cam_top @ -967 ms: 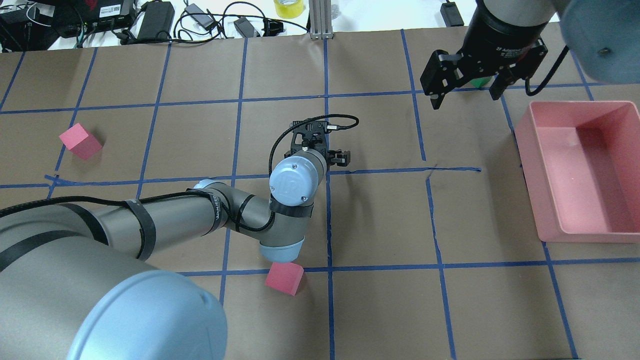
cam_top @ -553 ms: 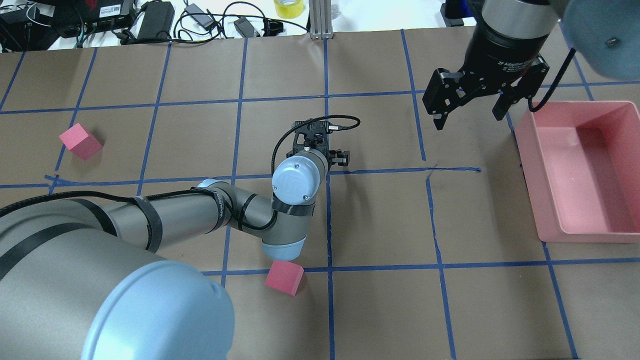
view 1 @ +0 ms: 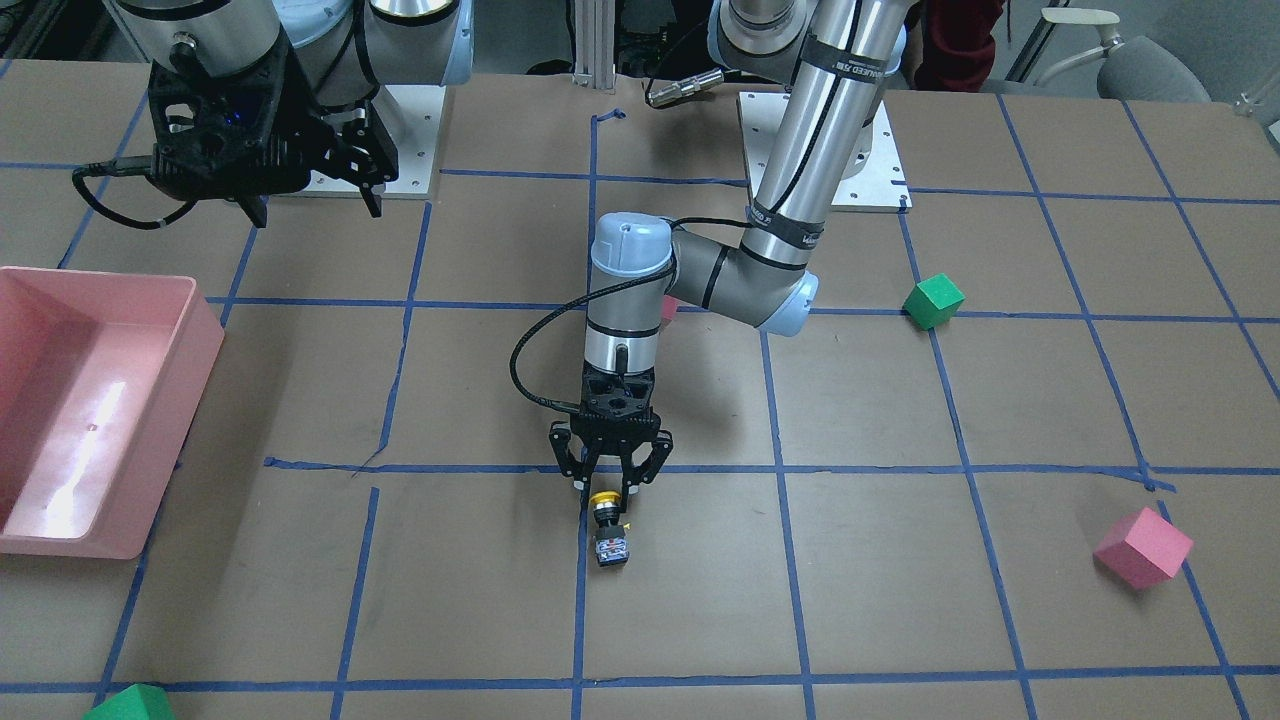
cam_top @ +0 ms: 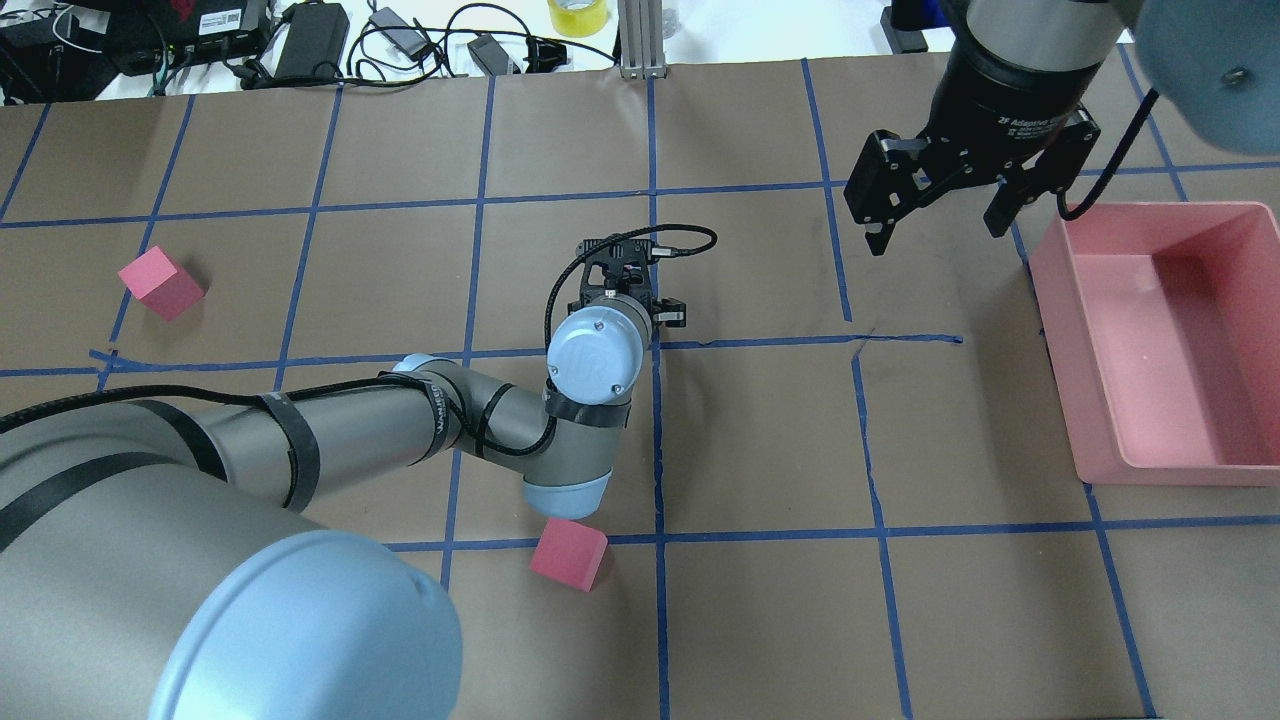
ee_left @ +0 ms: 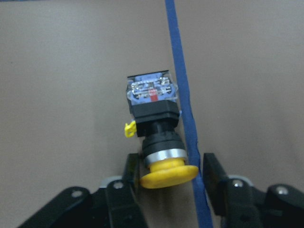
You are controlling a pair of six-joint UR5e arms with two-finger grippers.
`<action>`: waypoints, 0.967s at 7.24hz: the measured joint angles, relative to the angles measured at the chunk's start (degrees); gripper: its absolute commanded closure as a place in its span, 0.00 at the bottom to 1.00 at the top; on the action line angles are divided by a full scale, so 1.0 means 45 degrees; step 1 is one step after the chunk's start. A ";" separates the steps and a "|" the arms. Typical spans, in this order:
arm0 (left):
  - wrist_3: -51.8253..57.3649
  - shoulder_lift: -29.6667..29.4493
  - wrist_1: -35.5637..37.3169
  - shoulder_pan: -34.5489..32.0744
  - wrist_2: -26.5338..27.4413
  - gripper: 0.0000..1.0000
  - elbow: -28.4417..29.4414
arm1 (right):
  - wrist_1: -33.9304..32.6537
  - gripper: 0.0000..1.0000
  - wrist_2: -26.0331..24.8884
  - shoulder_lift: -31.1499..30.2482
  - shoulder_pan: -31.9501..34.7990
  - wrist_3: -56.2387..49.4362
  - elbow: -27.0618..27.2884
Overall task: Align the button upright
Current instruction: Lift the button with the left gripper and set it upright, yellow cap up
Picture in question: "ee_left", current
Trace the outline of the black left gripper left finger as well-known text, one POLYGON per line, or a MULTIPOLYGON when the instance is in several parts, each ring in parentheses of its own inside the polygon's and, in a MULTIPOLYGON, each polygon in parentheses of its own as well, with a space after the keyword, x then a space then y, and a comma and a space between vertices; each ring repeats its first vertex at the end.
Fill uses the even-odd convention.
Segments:
POLYGON ((73 186, 62 190, 20 227, 22 228, 145 228, 146 219, 136 199, 140 158, 127 156, 121 176, 102 181, 94 193, 73 186))

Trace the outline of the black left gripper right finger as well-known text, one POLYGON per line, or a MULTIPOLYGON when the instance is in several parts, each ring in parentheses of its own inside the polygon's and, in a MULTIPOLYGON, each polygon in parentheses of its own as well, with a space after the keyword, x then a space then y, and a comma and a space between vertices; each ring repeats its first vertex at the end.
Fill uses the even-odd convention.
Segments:
POLYGON ((258 190, 247 178, 227 175, 214 153, 203 156, 203 180, 223 228, 302 228, 304 193, 287 184, 258 190))

